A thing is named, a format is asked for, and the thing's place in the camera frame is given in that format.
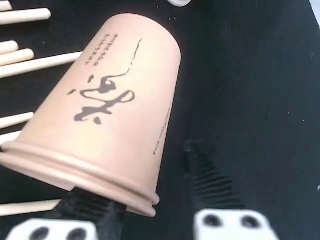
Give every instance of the black ink design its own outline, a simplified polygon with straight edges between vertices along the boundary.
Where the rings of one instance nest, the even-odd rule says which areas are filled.
[[[70,92],[68,92],[68,94],[67,95],[71,95],[71,94],[73,94],[74,92],[76,92],[77,90],[75,90],[75,89],[72,89]]]
[[[104,35],[104,38],[100,41],[98,46],[94,49],[93,53],[91,53],[89,59],[85,61],[85,65],[89,65],[90,62],[94,59],[94,56],[97,55],[98,51],[101,49],[101,47],[105,44],[107,38],[110,37],[110,34]]]
[[[89,79],[88,79],[88,84],[91,83],[91,81],[92,81],[94,78],[95,78],[95,76],[94,76],[94,75],[91,75],[91,76],[89,77]]]
[[[168,113],[166,114],[165,121],[164,121],[164,125],[163,125],[163,127],[162,127],[162,129],[161,129],[160,136],[159,136],[158,141],[156,142],[155,148],[154,148],[154,150],[153,150],[153,155],[156,155],[157,150],[158,150],[158,148],[159,148],[160,141],[161,141],[161,139],[162,139],[162,137],[163,137],[163,135],[164,135],[165,128],[166,128],[166,126],[168,125],[169,115],[170,115],[170,111],[171,111],[172,105],[173,105],[173,100],[172,100],[172,102],[171,102],[171,104],[170,104]]]
[[[142,39],[140,39],[140,41],[138,42],[138,46],[136,47],[136,50],[135,50],[135,52],[134,52],[134,56],[133,56],[132,60],[135,60],[135,59],[136,59],[137,52],[138,52],[138,50],[139,50],[141,41],[142,41]]]
[[[133,61],[135,60],[135,58],[137,56],[137,52],[140,47],[141,41],[142,41],[142,39],[140,39],[140,41],[138,42],[137,47],[134,52],[134,57],[132,58],[131,63],[130,63],[130,67],[128,68],[128,70],[125,73],[122,73],[119,75],[105,76],[105,77],[101,78],[100,86],[98,88],[84,89],[84,90],[80,91],[80,95],[82,97],[84,97],[86,99],[91,99],[91,100],[102,102],[103,105],[100,107],[94,107],[94,106],[83,107],[82,112],[78,113],[77,115],[74,116],[74,120],[76,122],[85,122],[88,120],[87,119],[88,116],[91,116],[91,115],[97,114],[97,113],[112,115],[113,113],[110,111],[110,108],[112,108],[114,105],[129,103],[135,99],[136,95],[132,90],[125,91],[124,93],[122,93],[120,96],[118,96],[117,98],[115,98],[113,100],[104,100],[104,99],[92,97],[92,96],[89,96],[88,93],[98,92],[99,94],[102,95],[102,94],[107,94],[110,91],[116,90],[117,86],[113,80],[117,79],[117,78],[121,78],[130,72],[131,66],[133,65]],[[91,81],[94,79],[94,77],[95,77],[94,75],[91,75],[87,82],[91,83]],[[68,93],[68,95],[74,93],[75,91],[76,91],[75,89],[72,90],[71,92]],[[102,124],[101,119],[99,117],[95,117],[93,119],[93,122],[97,125]]]

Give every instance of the black fabric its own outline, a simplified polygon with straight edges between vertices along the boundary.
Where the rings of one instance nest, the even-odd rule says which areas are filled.
[[[180,45],[157,215],[131,214],[122,239],[191,239],[182,167],[187,139],[214,145],[215,164],[282,240],[319,239],[320,33],[309,0],[193,0],[184,8],[166,0],[11,3],[52,11],[49,21],[0,26],[0,41],[14,39],[37,58],[82,51],[109,17],[125,12],[156,20]],[[0,79],[0,117],[35,111],[69,67]],[[1,203],[65,194],[5,168],[0,190]],[[0,219],[3,227],[12,223]]]

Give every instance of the wooden stick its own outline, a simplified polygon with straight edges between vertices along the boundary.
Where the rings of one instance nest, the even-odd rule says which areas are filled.
[[[19,49],[18,43],[16,41],[3,41],[0,42],[0,55],[12,53]]]
[[[29,121],[30,119],[33,118],[34,115],[35,114],[33,112],[27,112],[23,114],[6,116],[3,118],[0,118],[0,129],[4,129],[7,127],[11,127],[11,126]]]
[[[6,142],[11,142],[19,137],[21,131],[15,131],[7,134],[0,135],[0,146]]]
[[[28,48],[20,51],[9,52],[9,53],[0,55],[0,66],[24,62],[27,60],[31,60],[34,57],[35,57],[34,51]]]
[[[41,21],[50,17],[51,12],[48,8],[0,12],[0,25]]]
[[[0,66],[0,79],[19,74],[29,73],[40,69],[47,69],[63,64],[68,64],[77,60],[81,56],[81,54],[82,51],[45,57],[31,61],[24,61],[7,66]]]
[[[12,6],[9,1],[0,1],[0,12],[11,11]]]
[[[54,209],[60,200],[10,203],[0,205],[0,217],[45,212]]]

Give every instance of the ridged rubber pad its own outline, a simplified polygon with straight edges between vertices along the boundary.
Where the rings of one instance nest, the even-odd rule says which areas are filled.
[[[201,142],[185,143],[185,172],[189,174],[191,204],[201,209],[244,209],[240,195],[233,192],[232,180],[224,176],[201,148]]]

